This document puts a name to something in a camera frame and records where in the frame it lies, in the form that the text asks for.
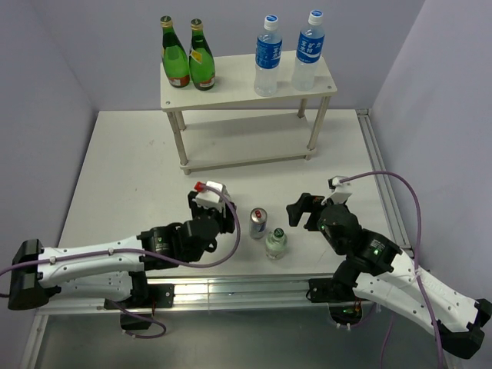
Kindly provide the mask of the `red bull can front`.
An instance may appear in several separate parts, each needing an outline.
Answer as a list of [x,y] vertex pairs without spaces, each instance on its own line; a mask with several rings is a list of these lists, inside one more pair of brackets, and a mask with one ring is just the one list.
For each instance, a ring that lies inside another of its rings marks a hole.
[[253,239],[262,238],[267,230],[268,213],[263,208],[253,208],[249,217],[249,235]]

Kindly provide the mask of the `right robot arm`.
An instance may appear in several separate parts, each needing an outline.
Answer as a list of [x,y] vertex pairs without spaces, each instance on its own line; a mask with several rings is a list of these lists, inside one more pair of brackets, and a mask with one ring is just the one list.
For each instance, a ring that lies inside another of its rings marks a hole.
[[332,277],[309,281],[311,302],[373,301],[437,335],[442,348],[456,357],[470,359],[480,349],[482,328],[491,318],[488,300],[468,298],[415,268],[393,241],[362,228],[345,204],[303,193],[286,210],[291,227],[307,213],[305,229],[321,232],[344,257]]

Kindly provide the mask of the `small pocari sweat bottle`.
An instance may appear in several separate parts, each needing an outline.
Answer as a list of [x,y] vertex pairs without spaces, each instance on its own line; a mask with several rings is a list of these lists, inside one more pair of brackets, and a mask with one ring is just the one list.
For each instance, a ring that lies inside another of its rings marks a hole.
[[278,26],[278,17],[267,15],[264,29],[257,37],[254,90],[263,97],[274,95],[278,89],[278,67],[282,51],[282,37]]

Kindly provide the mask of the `clear chang bottle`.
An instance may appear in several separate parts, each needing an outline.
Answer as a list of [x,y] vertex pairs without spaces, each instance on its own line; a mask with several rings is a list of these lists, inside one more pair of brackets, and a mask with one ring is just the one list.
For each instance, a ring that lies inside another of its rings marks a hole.
[[268,233],[265,240],[265,252],[266,255],[272,259],[277,260],[284,257],[287,250],[288,239],[282,228],[275,228]]

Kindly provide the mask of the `green glass bottle left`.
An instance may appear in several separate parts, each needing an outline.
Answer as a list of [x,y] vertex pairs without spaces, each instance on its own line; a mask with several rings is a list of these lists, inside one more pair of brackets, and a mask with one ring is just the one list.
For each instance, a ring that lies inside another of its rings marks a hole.
[[161,59],[165,75],[171,86],[183,88],[190,81],[188,56],[175,33],[169,15],[161,17],[161,29]]

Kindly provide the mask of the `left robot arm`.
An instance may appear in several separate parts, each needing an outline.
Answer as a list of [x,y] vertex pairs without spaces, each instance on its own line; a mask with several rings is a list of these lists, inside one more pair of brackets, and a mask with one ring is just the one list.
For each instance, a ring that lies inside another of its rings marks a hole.
[[120,241],[48,248],[24,241],[2,274],[10,274],[8,309],[40,308],[55,298],[103,298],[132,308],[147,303],[147,272],[201,268],[219,234],[241,233],[237,207],[226,190],[197,183],[188,193],[191,219],[154,227]]

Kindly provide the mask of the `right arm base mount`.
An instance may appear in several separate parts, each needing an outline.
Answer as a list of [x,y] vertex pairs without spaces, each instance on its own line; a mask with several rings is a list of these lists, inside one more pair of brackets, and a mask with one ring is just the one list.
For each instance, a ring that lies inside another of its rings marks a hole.
[[311,278],[305,297],[312,304],[327,304],[330,319],[337,329],[350,331],[361,326],[377,311],[377,305],[364,305],[365,299],[358,298],[347,286],[333,278]]

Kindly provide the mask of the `green glass bottle right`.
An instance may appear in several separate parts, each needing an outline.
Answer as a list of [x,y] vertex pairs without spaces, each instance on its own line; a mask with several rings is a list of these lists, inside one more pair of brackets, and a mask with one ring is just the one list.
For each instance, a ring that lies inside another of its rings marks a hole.
[[204,36],[202,20],[199,18],[191,20],[189,70],[191,80],[197,90],[207,91],[214,87],[214,59]]

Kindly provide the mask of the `white two-tier shelf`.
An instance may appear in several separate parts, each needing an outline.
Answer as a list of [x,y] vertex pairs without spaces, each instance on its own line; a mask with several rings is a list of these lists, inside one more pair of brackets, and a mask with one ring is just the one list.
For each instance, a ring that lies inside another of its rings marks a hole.
[[209,91],[189,85],[175,88],[161,76],[161,110],[174,135],[185,175],[215,168],[310,159],[330,99],[337,93],[327,62],[320,59],[314,87],[298,91],[291,85],[295,52],[283,52],[278,90],[261,97],[253,90],[254,55],[222,56],[220,73]]

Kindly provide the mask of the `aluminium rail frame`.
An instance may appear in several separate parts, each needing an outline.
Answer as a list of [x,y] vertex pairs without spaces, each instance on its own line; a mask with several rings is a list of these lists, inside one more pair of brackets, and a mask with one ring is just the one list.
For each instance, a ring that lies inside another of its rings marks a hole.
[[[189,216],[200,174],[175,167],[171,129],[159,111],[98,115],[61,235],[62,247],[126,238]],[[319,234],[288,229],[287,256],[268,259],[244,234],[236,255],[212,269],[151,274],[173,284],[158,318],[167,334],[134,340],[117,311],[95,299],[55,301],[35,313],[23,368],[433,368],[433,338],[387,310],[364,305],[364,323],[337,328],[328,304],[305,295],[340,258]]]

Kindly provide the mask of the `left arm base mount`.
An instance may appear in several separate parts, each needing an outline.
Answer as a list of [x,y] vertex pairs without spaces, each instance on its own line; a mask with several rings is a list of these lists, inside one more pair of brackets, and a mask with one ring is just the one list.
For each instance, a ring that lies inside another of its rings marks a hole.
[[[120,313],[122,333],[134,339],[150,340],[165,335],[166,326],[155,319],[158,308],[171,308],[174,303],[175,286],[173,284],[151,284],[144,297],[131,297],[125,301],[114,302],[105,299],[104,309]],[[143,334],[152,325],[160,327],[161,332]]]

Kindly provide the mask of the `green glass bottle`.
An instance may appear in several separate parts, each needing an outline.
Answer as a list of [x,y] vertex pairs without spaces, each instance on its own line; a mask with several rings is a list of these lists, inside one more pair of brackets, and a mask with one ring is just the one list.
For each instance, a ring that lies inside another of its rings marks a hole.
[[191,80],[197,90],[207,91],[214,87],[214,59],[204,36],[202,20],[199,18],[191,20],[189,70]]
[[190,81],[188,56],[175,33],[169,15],[161,17],[161,29],[161,59],[165,75],[171,86],[183,88]]

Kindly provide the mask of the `large pocari sweat bottle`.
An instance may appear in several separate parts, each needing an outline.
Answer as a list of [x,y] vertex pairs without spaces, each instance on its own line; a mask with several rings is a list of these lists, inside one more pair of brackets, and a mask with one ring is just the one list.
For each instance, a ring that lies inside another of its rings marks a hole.
[[298,91],[309,91],[314,87],[317,63],[324,45],[324,13],[311,10],[307,24],[300,30],[291,84]]

